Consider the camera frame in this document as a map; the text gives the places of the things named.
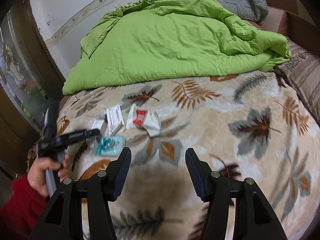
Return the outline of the red sleeve forearm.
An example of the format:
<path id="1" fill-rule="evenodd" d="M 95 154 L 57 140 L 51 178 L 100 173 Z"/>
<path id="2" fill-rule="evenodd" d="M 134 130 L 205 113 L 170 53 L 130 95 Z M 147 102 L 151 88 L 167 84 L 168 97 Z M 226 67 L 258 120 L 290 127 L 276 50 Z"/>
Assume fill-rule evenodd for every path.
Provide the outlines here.
<path id="1" fill-rule="evenodd" d="M 28 239 L 47 201 L 31 187 L 26 175 L 12 182 L 12 190 L 8 202 L 1 206 L 1 239 Z"/>

